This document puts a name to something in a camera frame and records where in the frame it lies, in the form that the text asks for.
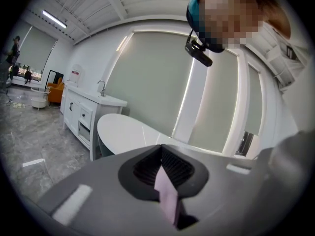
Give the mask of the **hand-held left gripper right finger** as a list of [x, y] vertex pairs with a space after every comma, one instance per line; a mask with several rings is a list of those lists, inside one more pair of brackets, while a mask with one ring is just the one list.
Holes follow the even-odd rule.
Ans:
[[162, 165], [179, 193], [178, 230], [161, 236], [257, 236], [260, 182], [256, 160], [229, 158], [162, 145]]

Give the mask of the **chrome tub filler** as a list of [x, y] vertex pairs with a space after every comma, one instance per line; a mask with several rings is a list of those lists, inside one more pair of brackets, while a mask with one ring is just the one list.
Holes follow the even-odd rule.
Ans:
[[252, 134], [250, 132], [247, 132], [247, 131], [244, 132], [243, 137], [241, 139], [240, 146], [235, 153], [236, 155], [240, 155], [240, 156], [246, 156], [247, 155], [247, 153], [250, 149], [252, 140], [253, 140], [253, 136], [254, 136], [254, 134]]

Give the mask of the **black rectangular frame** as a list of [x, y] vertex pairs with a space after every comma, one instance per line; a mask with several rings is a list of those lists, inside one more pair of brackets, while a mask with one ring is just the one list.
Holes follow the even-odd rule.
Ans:
[[59, 78], [61, 78], [61, 80], [63, 79], [62, 73], [50, 70], [46, 81], [47, 82], [46, 85], [48, 85], [48, 83], [58, 84]]

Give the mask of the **round glass side table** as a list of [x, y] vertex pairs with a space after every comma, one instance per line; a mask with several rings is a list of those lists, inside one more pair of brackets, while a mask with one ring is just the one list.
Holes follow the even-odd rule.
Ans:
[[45, 100], [48, 99], [48, 95], [50, 93], [50, 88], [34, 88], [31, 87], [31, 91], [36, 93], [36, 96], [39, 98], [43, 98]]

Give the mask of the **white bathtub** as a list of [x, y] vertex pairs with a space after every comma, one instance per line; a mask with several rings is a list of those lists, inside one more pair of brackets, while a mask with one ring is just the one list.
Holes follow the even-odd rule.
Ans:
[[211, 155], [227, 158], [222, 153], [177, 141], [134, 118], [120, 114], [102, 116], [97, 123], [97, 132], [102, 143], [114, 154], [156, 145], [169, 145], [189, 156]]

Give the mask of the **white arched sign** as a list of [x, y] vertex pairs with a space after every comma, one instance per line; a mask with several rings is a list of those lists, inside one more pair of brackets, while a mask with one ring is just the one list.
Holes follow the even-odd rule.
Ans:
[[78, 86], [79, 81], [80, 81], [80, 76], [82, 75], [83, 68], [82, 66], [78, 64], [74, 64], [72, 66], [72, 69], [70, 71], [69, 75], [69, 81], [71, 82], [72, 85]]

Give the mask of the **cream sweatshirt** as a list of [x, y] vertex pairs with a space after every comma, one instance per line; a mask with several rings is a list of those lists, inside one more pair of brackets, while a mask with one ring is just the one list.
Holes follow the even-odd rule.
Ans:
[[[315, 130], [315, 45], [300, 25], [292, 27], [290, 39], [285, 39], [270, 25], [246, 43], [271, 70], [278, 89], [299, 131]], [[295, 52], [295, 59], [286, 55], [286, 47]]]

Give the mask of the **white vanity cabinet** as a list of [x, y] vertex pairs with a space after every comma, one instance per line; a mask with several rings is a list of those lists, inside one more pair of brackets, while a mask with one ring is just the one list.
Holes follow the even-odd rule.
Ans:
[[66, 85], [63, 97], [63, 127], [69, 128], [74, 136], [89, 150], [90, 160], [96, 160], [99, 147], [97, 123], [106, 114], [120, 114], [127, 102], [102, 94], [88, 92], [83, 88]]

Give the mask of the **chrome faucet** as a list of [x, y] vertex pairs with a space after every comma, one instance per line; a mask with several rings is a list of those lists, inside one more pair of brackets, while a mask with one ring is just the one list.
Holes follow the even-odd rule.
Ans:
[[106, 82], [103, 80], [99, 80], [97, 84], [98, 84], [98, 91], [99, 91], [100, 95], [102, 97], [104, 97], [105, 96]]

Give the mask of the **round white side table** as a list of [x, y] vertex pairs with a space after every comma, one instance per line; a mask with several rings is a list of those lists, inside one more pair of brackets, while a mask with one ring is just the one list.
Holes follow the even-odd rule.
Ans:
[[31, 99], [31, 106], [33, 108], [38, 109], [38, 110], [43, 109], [47, 106], [47, 99], [40, 98], [40, 97], [34, 97]]

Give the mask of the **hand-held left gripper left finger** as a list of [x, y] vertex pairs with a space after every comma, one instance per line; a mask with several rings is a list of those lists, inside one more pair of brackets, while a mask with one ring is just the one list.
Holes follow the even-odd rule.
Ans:
[[86, 200], [81, 194], [65, 208], [73, 215], [67, 226], [53, 220], [49, 228], [54, 236], [174, 236], [178, 230], [170, 224], [157, 202], [142, 201], [130, 195], [120, 184], [119, 168], [129, 159], [151, 147], [144, 147], [88, 163], [51, 187], [37, 202], [49, 216], [70, 199], [79, 185], [92, 191]]

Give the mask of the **ceiling tube light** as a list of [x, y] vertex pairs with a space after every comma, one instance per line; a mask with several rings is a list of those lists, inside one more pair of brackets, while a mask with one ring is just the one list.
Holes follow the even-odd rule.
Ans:
[[63, 29], [65, 29], [67, 27], [67, 25], [65, 23], [63, 23], [62, 21], [60, 21], [58, 18], [56, 18], [55, 16], [53, 16], [52, 14], [50, 14], [49, 12], [47, 12], [46, 10], [42, 11], [42, 14], [44, 16], [46, 16], [47, 18], [49, 18], [50, 20], [52, 20], [54, 23], [58, 24], [59, 26], [61, 26]]

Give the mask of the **pink cloth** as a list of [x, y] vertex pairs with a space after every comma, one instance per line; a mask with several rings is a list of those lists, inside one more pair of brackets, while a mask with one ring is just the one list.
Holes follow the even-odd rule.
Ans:
[[154, 189], [159, 195], [159, 205], [167, 220], [177, 226], [178, 192], [172, 184], [163, 166], [157, 172]]

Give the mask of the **grey roller blind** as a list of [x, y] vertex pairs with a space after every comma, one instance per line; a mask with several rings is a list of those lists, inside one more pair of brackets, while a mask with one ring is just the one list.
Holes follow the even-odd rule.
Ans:
[[259, 134], [262, 117], [262, 92], [259, 73], [249, 65], [250, 102], [245, 131]]
[[233, 121], [237, 89], [238, 58], [229, 51], [210, 53], [205, 88], [189, 145], [222, 152]]
[[105, 88], [107, 95], [127, 102], [123, 115], [172, 135], [192, 65], [186, 40], [165, 32], [132, 35]]
[[17, 62], [31, 68], [32, 72], [43, 73], [56, 39], [32, 27], [20, 49]]

